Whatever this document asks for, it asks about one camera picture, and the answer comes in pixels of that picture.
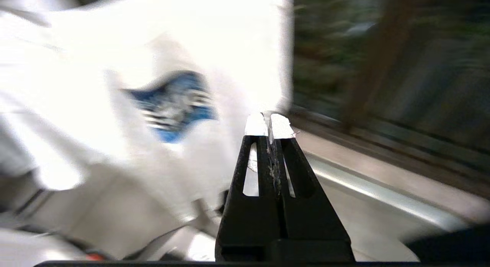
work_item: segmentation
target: white cloth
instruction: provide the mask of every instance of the white cloth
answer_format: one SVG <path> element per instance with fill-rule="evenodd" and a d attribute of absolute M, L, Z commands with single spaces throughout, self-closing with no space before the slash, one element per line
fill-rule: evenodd
<path fill-rule="evenodd" d="M 108 164 L 190 220 L 191 201 L 216 207 L 229 187 L 248 115 L 289 108 L 292 0 L 102 0 L 45 16 L 49 29 L 0 17 L 12 28 L 0 33 L 0 115 L 44 187 Z M 177 71 L 203 76 L 214 118 L 166 143 L 121 89 L 152 90 Z"/>

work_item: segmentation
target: blue logo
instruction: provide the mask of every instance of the blue logo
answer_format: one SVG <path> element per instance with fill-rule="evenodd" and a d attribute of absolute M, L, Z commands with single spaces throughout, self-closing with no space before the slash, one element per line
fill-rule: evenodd
<path fill-rule="evenodd" d="M 214 119 L 210 94 L 196 73 L 180 73 L 153 90 L 129 92 L 165 143 L 178 142 L 192 122 Z"/>

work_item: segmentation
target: printed graphic on shirt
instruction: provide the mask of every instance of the printed graphic on shirt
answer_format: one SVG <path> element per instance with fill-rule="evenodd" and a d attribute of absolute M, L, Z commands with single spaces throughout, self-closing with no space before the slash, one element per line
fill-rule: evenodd
<path fill-rule="evenodd" d="M 181 73 L 154 90 L 129 92 L 165 143 L 178 142 L 192 122 L 215 118 L 210 94 L 196 73 Z"/>

